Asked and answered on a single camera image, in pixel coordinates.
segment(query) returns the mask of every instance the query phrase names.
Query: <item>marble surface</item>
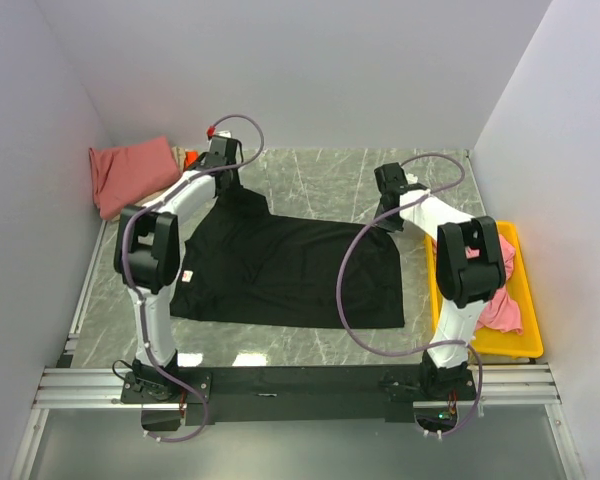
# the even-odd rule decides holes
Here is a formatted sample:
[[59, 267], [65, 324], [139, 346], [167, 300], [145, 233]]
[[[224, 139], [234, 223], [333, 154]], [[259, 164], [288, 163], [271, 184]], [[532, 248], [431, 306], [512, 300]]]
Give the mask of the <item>marble surface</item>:
[[[264, 194], [272, 213], [321, 220], [366, 223], [373, 218], [379, 194], [373, 170], [422, 153], [400, 149], [271, 149], [241, 170], [245, 187]], [[472, 215], [484, 214], [465, 150], [445, 151], [467, 169], [464, 182], [441, 193], [442, 200]], [[430, 186], [453, 181], [450, 162], [426, 158], [408, 172]], [[209, 202], [181, 226], [181, 239], [191, 236], [212, 206]], [[133, 359], [136, 348], [131, 302], [113, 270], [117, 224], [106, 226], [93, 288], [82, 323], [72, 367], [110, 367], [116, 359]], [[424, 234], [413, 226], [392, 234], [400, 251], [405, 326], [360, 332], [376, 348], [404, 350], [430, 340], [431, 314]], [[173, 334], [186, 364], [231, 365], [361, 365], [417, 363], [420, 355], [385, 358], [363, 350], [344, 330], [301, 329], [262, 325], [197, 322], [174, 318]]]

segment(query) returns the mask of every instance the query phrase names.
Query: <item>white wall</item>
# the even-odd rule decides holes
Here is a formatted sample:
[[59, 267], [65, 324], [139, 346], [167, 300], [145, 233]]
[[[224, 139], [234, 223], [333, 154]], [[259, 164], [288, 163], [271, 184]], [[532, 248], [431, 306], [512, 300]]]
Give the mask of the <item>white wall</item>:
[[475, 149], [487, 210], [519, 228], [547, 357], [600, 479], [600, 0], [554, 0]]
[[429, 148], [475, 145], [549, 4], [38, 2], [117, 143], [241, 112], [273, 146]]
[[32, 0], [0, 1], [0, 479], [93, 249], [87, 147], [109, 143]]

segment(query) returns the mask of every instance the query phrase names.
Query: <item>yellow plastic bin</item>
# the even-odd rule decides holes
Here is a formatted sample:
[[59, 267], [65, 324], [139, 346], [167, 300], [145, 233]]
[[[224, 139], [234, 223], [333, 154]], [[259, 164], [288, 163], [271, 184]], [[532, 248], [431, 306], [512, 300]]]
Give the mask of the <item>yellow plastic bin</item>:
[[[516, 249], [513, 260], [513, 274], [507, 281], [506, 288], [511, 298], [518, 302], [520, 315], [522, 317], [522, 335], [515, 332], [502, 333], [497, 330], [483, 327], [476, 332], [476, 339], [471, 345], [480, 353], [493, 355], [508, 355], [511, 357], [538, 358], [544, 352], [542, 338], [538, 329], [531, 292], [527, 282], [527, 274], [524, 270], [520, 244], [516, 227], [509, 222], [497, 222], [498, 232]], [[436, 283], [436, 261], [433, 252], [433, 240], [425, 236], [425, 248], [427, 251], [427, 268], [429, 270], [429, 290], [431, 291], [431, 317], [433, 329], [435, 330], [440, 318], [442, 307], [442, 294]]]

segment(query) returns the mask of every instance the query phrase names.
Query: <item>cable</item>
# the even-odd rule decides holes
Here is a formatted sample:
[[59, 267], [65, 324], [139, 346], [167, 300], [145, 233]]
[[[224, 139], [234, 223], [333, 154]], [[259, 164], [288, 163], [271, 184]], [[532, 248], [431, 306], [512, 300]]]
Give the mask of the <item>cable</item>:
[[240, 163], [244, 163], [244, 153], [242, 152], [242, 142], [238, 140], [238, 147], [240, 147]]
[[340, 322], [342, 322], [342, 326], [347, 331], [347, 333], [349, 334], [351, 339], [355, 343], [357, 343], [360, 347], [364, 348], [365, 350], [367, 350], [371, 353], [375, 353], [376, 355], [380, 355], [382, 357], [393, 357], [393, 358], [406, 357], [408, 355], [413, 355], [414, 353], [424, 352], [426, 350], [429, 350], [430, 348], [441, 347], [443, 345], [462, 345], [463, 347], [466, 347], [468, 350], [470, 350], [471, 353], [473, 353], [473, 355], [476, 357], [476, 361], [478, 362], [478, 385], [476, 387], [476, 398], [473, 402], [473, 405], [471, 405], [471, 409], [469, 410], [469, 413], [462, 419], [462, 421], [458, 422], [456, 424], [456, 426], [454, 428], [452, 428], [451, 430], [442, 433], [442, 436], [446, 436], [446, 435], [450, 435], [450, 434], [455, 433], [458, 430], [462, 429], [467, 424], [467, 422], [473, 418], [473, 416], [476, 414], [476, 411], [478, 409], [478, 403], [480, 403], [480, 397], [482, 396], [482, 376], [483, 376], [482, 359], [480, 358], [480, 355], [478, 355], [478, 352], [476, 352], [476, 350], [473, 348], [472, 345], [470, 345], [469, 343], [465, 343], [462, 340], [444, 340], [441, 342], [429, 343], [428, 345], [423, 345], [420, 347], [416, 347], [412, 350], [405, 350], [402, 352], [386, 352], [384, 350], [379, 350], [377, 348], [372, 347], [371, 345], [364, 343], [360, 339], [360, 337], [358, 337], [356, 335], [356, 333], [352, 330], [352, 328], [349, 326], [349, 323], [347, 322], [347, 318], [344, 313], [344, 307], [342, 305], [342, 281], [344, 279], [344, 272], [345, 272], [345, 269], [347, 268], [347, 263], [349, 262], [349, 259], [351, 258], [351, 254], [353, 253], [353, 250], [356, 248], [356, 246], [360, 242], [360, 239], [362, 239], [362, 237], [369, 230], [371, 230], [371, 228], [373, 228], [374, 225], [376, 225], [381, 220], [384, 220], [385, 218], [395, 215], [396, 213], [398, 213], [402, 210], [406, 210], [407, 208], [414, 207], [414, 206], [424, 202], [427, 198], [429, 198], [429, 196], [431, 196], [435, 193], [439, 193], [444, 190], [453, 188], [453, 187], [459, 185], [460, 183], [462, 183], [462, 181], [464, 180], [466, 174], [465, 174], [465, 170], [464, 170], [464, 167], [462, 166], [462, 164], [460, 162], [458, 162], [455, 158], [453, 158], [449, 155], [442, 154], [442, 153], [431, 152], [431, 153], [423, 153], [420, 155], [416, 155], [416, 156], [411, 157], [411, 158], [405, 160], [404, 162], [402, 162], [400, 164], [400, 166], [402, 167], [404, 165], [407, 165], [408, 163], [414, 162], [420, 158], [425, 158], [425, 157], [439, 157], [439, 158], [444, 158], [446, 160], [449, 160], [456, 167], [458, 167], [458, 170], [460, 170], [460, 177], [457, 180], [455, 180], [449, 184], [442, 185], [440, 187], [430, 190], [427, 193], [424, 193], [417, 200], [414, 200], [413, 202], [410, 202], [406, 205], [402, 205], [400, 207], [392, 208], [391, 210], [388, 210], [388, 211], [384, 212], [383, 214], [378, 215], [376, 218], [371, 220], [369, 223], [367, 223], [365, 226], [363, 226], [360, 229], [358, 234], [355, 236], [355, 238], [349, 245], [349, 248], [347, 249], [347, 251], [344, 254], [344, 257], [342, 259], [342, 263], [340, 264], [340, 270], [338, 271], [338, 278], [336, 280], [336, 305], [338, 307], [338, 315], [340, 316]]
[[220, 123], [222, 123], [225, 120], [228, 120], [230, 118], [242, 118], [244, 120], [247, 120], [258, 131], [258, 135], [260, 136], [260, 146], [258, 147], [258, 150], [256, 150], [256, 153], [251, 158], [249, 158], [247, 161], [245, 161], [243, 163], [239, 163], [239, 164], [235, 164], [235, 165], [225, 165], [222, 167], [214, 167], [214, 168], [210, 168], [209, 170], [202, 171], [196, 175], [193, 175], [192, 177], [190, 177], [188, 179], [187, 182], [181, 183], [177, 188], [175, 188], [172, 192], [170, 192], [164, 199], [162, 199], [156, 203], [153, 203], [147, 207], [144, 207], [142, 210], [139, 210], [138, 212], [133, 214], [131, 216], [131, 218], [129, 219], [129, 222], [127, 223], [127, 225], [124, 229], [124, 233], [122, 235], [122, 269], [124, 271], [124, 277], [127, 282], [127, 286], [131, 290], [133, 290], [133, 292], [138, 297], [138, 306], [139, 306], [138, 310], [140, 311], [140, 326], [141, 326], [141, 330], [142, 330], [142, 343], [144, 344], [144, 348], [145, 348], [147, 357], [149, 358], [151, 365], [153, 365], [153, 368], [155, 368], [156, 371], [160, 375], [162, 375], [164, 378], [166, 378], [170, 382], [173, 382], [176, 385], [182, 387], [187, 392], [190, 392], [191, 394], [196, 396], [202, 403], [202, 408], [204, 410], [202, 422], [200, 423], [200, 426], [188, 435], [185, 435], [183, 437], [177, 437], [177, 438], [164, 438], [153, 432], [147, 433], [148, 436], [150, 436], [151, 438], [153, 438], [159, 442], [178, 443], [178, 442], [184, 442], [186, 440], [189, 440], [189, 439], [197, 436], [200, 432], [202, 432], [204, 427], [209, 422], [209, 405], [207, 404], [206, 398], [200, 392], [198, 392], [195, 388], [187, 385], [183, 381], [179, 380], [178, 378], [174, 377], [173, 375], [171, 375], [170, 373], [165, 371], [160, 366], [160, 364], [158, 363], [158, 360], [156, 359], [156, 357], [153, 355], [153, 352], [151, 351], [151, 343], [149, 341], [149, 329], [147, 326], [147, 312], [146, 312], [146, 305], [145, 305], [146, 297], [142, 294], [142, 291], [138, 288], [138, 286], [133, 281], [133, 276], [131, 275], [131, 267], [129, 265], [129, 246], [131, 244], [131, 232], [133, 230], [133, 227], [134, 227], [136, 221], [142, 215], [144, 215], [148, 212], [151, 212], [159, 207], [164, 206], [166, 202], [170, 201], [173, 197], [178, 195], [184, 188], [186, 188], [188, 185], [190, 185], [193, 181], [197, 180], [198, 178], [203, 177], [204, 175], [211, 175], [211, 174], [217, 173], [217, 172], [223, 172], [223, 171], [227, 171], [227, 170], [237, 170], [246, 165], [249, 165], [251, 162], [253, 162], [256, 158], [258, 158], [260, 156], [260, 154], [264, 150], [264, 133], [262, 132], [260, 125], [258, 125], [255, 120], [253, 120], [251, 117], [248, 117], [247, 115], [242, 115], [239, 113], [225, 115], [224, 117], [220, 118], [215, 123], [213, 123], [213, 125], [211, 127], [209, 127], [208, 131], [213, 133], [215, 131], [215, 128]]
[[127, 362], [125, 362], [124, 360], [116, 360], [115, 362], [113, 362], [111, 364], [111, 371], [113, 372], [113, 374], [118, 377], [120, 380], [122, 380], [123, 382], [126, 382], [126, 379], [120, 375], [118, 372], [116, 372], [116, 363], [121, 363], [123, 364], [125, 367], [127, 367], [129, 370], [132, 370], [131, 365], [129, 365]]

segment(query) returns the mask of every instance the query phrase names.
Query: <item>black t-shirt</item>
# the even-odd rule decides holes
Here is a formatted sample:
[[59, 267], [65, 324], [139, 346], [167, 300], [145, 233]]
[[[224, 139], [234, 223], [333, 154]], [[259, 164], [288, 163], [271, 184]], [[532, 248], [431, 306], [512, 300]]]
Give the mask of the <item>black t-shirt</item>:
[[[186, 241], [171, 315], [342, 328], [336, 278], [361, 228], [271, 215], [262, 195], [244, 188], [228, 191]], [[347, 265], [342, 293], [352, 328], [404, 326], [400, 256], [385, 231], [373, 228], [362, 238]]]

